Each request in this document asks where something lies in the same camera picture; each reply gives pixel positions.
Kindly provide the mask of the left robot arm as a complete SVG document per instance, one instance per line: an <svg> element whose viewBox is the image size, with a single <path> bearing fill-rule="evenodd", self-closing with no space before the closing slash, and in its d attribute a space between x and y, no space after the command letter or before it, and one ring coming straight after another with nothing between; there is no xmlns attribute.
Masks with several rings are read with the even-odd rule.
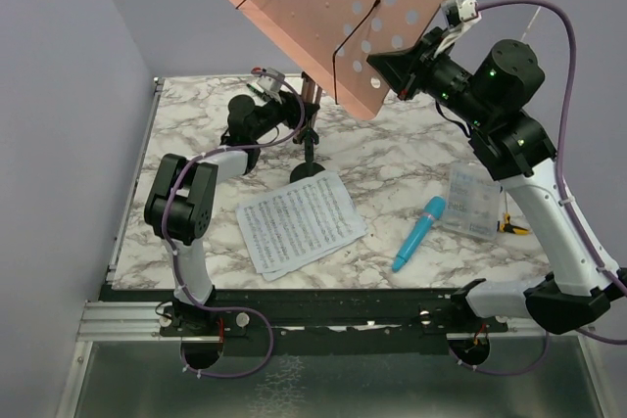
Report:
<svg viewBox="0 0 627 418"><path fill-rule="evenodd" d="M260 139L280 124L298 130L319 105L281 92L257 105L248 95L228 103L227 128L220 146L197 158L162 157L144 208L144 220L167 248L175 282L174 297L187 303L182 322L202 335L216 325L217 312L207 300L214 289L205 262L203 238L210 225L217 185L249 173L257 164Z"/></svg>

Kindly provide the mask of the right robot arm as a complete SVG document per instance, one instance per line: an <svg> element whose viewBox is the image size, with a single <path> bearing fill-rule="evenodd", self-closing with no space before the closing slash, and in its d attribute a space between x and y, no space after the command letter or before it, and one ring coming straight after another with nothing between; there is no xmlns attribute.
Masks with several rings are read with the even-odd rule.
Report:
<svg viewBox="0 0 627 418"><path fill-rule="evenodd" d="M399 99L425 93L469 126L474 155L519 206L551 267L527 283L466 285L453 296L452 323L471 331L487 317L530 318L556 335L593 323L622 297L626 271L610 255L593 258L599 241L583 216L570 216L578 209L559 191L555 146L523 110L545 80L535 53L500 40L469 72L439 51L444 38L435 27L408 49L366 61Z"/></svg>

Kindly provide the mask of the black microphone stand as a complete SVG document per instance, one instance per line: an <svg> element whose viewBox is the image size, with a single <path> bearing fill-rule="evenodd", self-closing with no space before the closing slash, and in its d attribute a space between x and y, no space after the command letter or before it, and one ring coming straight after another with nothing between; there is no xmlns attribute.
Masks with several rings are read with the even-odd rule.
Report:
<svg viewBox="0 0 627 418"><path fill-rule="evenodd" d="M314 147L319 143L319 136L313 128L307 126L293 139L293 143L303 146L305 161L291 171L291 183L325 171L325 168L314 160Z"/></svg>

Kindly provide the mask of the pink music stand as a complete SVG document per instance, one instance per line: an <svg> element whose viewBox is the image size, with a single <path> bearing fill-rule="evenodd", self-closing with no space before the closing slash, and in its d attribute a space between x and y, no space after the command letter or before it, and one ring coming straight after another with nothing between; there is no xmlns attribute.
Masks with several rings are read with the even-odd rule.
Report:
<svg viewBox="0 0 627 418"><path fill-rule="evenodd" d="M444 0L228 0L352 117L370 120L390 87L370 55L404 50Z"/></svg>

